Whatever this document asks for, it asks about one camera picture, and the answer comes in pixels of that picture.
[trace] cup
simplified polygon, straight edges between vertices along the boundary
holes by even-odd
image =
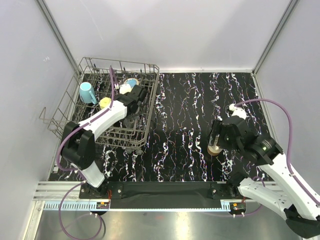
[[[130,84],[127,84],[127,83],[122,84],[119,87],[120,87],[120,90],[119,90],[120,94],[130,93],[132,90]]]
[[[94,88],[89,82],[83,82],[80,85],[79,90],[80,99],[85,104],[93,103],[94,105],[97,104],[96,95]]]
[[[129,84],[130,87],[133,88],[135,85],[139,85],[139,80],[135,78],[128,78],[124,83]]]
[[[109,97],[104,97],[100,100],[99,105],[100,105],[100,109],[104,109],[106,107],[109,107],[111,104],[111,99]]]

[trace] yellow cup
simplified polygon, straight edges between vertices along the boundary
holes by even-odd
[[[109,107],[110,104],[111,104],[111,98],[109,98],[109,97],[104,97],[99,102],[101,109]]]

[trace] blue cup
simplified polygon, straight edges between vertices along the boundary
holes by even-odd
[[[97,104],[94,88],[89,82],[81,83],[79,95],[82,102],[86,104],[90,104],[90,103],[93,103],[94,105]]]
[[[139,81],[135,78],[129,78],[125,81],[125,84],[129,84],[133,88],[135,85],[139,85]]]

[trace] wire dish rack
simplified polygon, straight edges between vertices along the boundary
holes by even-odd
[[[155,64],[83,57],[53,112],[53,117],[46,117],[45,107],[39,119],[61,139],[68,122],[78,123],[100,111],[99,101],[105,97],[111,98],[110,66],[119,85],[128,78],[138,79],[139,85],[147,89],[147,95],[135,114],[116,122],[101,134],[96,143],[125,148],[129,153],[141,150],[147,142],[159,82],[159,67]],[[82,82],[92,84],[98,104],[87,104],[80,100],[79,88]],[[115,90],[114,94],[119,94],[119,90]]]

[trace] cable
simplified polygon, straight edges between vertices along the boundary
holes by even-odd
[[[237,104],[235,104],[234,106],[240,106],[242,104],[248,104],[248,103],[252,103],[252,102],[268,102],[268,103],[272,103],[276,106],[278,106],[279,108],[281,108],[286,117],[288,118],[288,122],[289,122],[289,141],[288,141],[288,149],[287,149],[287,153],[286,153],[286,166],[291,174],[291,176],[293,177],[293,179],[298,183],[298,185],[303,189],[303,191],[315,202],[315,204],[317,206],[320,206],[320,201],[318,201],[315,196],[308,191],[308,189],[303,185],[303,183],[297,178],[297,176],[295,176],[294,171],[292,170],[292,164],[291,164],[291,147],[292,147],[292,139],[293,139],[293,127],[292,127],[292,120],[290,117],[289,112],[279,103],[277,103],[276,101],[270,100],[270,99],[264,99],[264,98],[257,98],[257,99],[250,99],[250,100],[246,100],[246,101],[242,101],[239,102]]]
[[[71,193],[72,190],[76,189],[77,187],[79,187],[79,186],[81,186],[82,184],[85,184],[85,183],[86,183],[86,181],[83,181],[83,182],[81,182],[81,183],[73,186],[69,191],[67,191],[66,194],[63,196],[63,198],[62,198],[62,200],[61,200],[61,202],[60,202],[60,205],[59,205],[59,209],[58,209],[58,216],[59,216],[60,227],[61,227],[62,231],[65,233],[65,235],[67,235],[69,238],[71,238],[71,239],[73,239],[73,240],[94,240],[94,239],[99,235],[99,233],[100,233],[100,231],[101,231],[101,229],[102,229],[103,219],[102,219],[102,217],[99,216],[98,214],[95,214],[95,216],[98,217],[99,220],[100,220],[100,227],[99,227],[97,233],[96,233],[93,237],[91,237],[91,238],[81,239],[81,238],[76,238],[76,237],[70,235],[70,234],[67,232],[66,228],[64,227],[64,225],[63,225],[63,223],[62,223],[61,207],[62,207],[62,204],[63,204],[64,200],[66,199],[66,197],[68,196],[68,194]]]
[[[263,179],[262,179],[261,177],[259,177],[259,176],[254,176],[254,177],[252,178],[252,180],[255,180],[255,179],[259,179],[259,180],[261,181],[262,185],[263,185],[264,187],[266,187],[266,184],[265,184],[265,182],[263,181]],[[245,214],[245,216],[247,217],[247,216],[252,216],[252,215],[256,214],[257,212],[259,212],[259,211],[262,209],[262,207],[263,207],[263,205],[260,204],[260,206],[259,206],[256,210],[254,210],[253,212],[249,212],[249,213]],[[205,214],[205,215],[214,216],[214,217],[222,217],[222,218],[232,217],[232,218],[233,218],[232,215],[211,214],[211,213],[205,212],[205,211],[203,211],[202,213]],[[238,217],[243,217],[243,215],[235,215],[235,217],[237,217],[237,218],[238,218]]]
[[[69,228],[69,227],[71,227],[73,224],[75,224],[77,221],[79,221],[80,219],[82,219],[82,218],[84,218],[84,217],[87,217],[87,216],[89,216],[90,215],[90,213],[86,213],[86,214],[83,214],[83,215],[80,215],[80,216],[78,216],[75,220],[73,220],[73,222],[71,222],[71,223],[69,223],[67,226],[64,226],[64,229],[67,229],[67,228]],[[55,229],[53,229],[52,227],[51,227],[51,222],[52,222],[52,220],[49,220],[50,221],[50,223],[49,223],[49,227],[50,227],[50,229],[51,229],[51,231],[52,232],[54,232],[54,233],[60,233],[60,232],[63,232],[63,230],[62,229],[59,229],[59,230],[55,230]]]
[[[108,109],[104,112],[102,112],[101,114],[99,114],[98,116],[96,116],[94,119],[92,119],[90,122],[86,122],[84,125],[78,127],[77,129],[73,130],[68,136],[66,136],[66,138],[61,142],[57,152],[56,152],[56,165],[58,166],[58,168],[62,171],[76,171],[78,170],[75,167],[71,167],[71,168],[64,168],[61,166],[60,164],[60,155],[61,155],[61,151],[64,148],[66,142],[73,136],[75,135],[77,132],[79,132],[81,129],[85,128],[86,126],[88,126],[89,124],[93,123],[94,121],[96,121],[97,119],[99,119],[100,117],[102,117],[104,114],[106,114],[107,112],[109,112],[109,110],[112,108],[113,104],[114,104],[114,99],[115,99],[115,83],[114,83],[114,77],[112,75],[110,75],[110,81],[111,81],[111,103],[110,106],[108,107]]]

